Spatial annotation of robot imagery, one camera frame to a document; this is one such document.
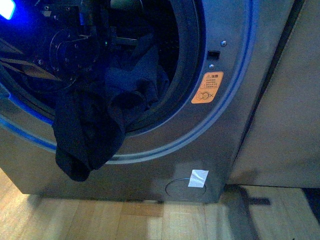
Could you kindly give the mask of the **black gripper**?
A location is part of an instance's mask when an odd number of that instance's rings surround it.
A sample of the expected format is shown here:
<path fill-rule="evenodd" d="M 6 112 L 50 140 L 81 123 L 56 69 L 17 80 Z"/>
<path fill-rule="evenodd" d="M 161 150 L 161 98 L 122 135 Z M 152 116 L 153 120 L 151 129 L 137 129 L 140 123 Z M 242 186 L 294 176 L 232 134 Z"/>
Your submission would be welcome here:
<path fill-rule="evenodd" d="M 110 55 L 112 31 L 110 27 L 110 0 L 77 0 L 79 39 L 74 42 L 77 63 L 98 63 Z"/>

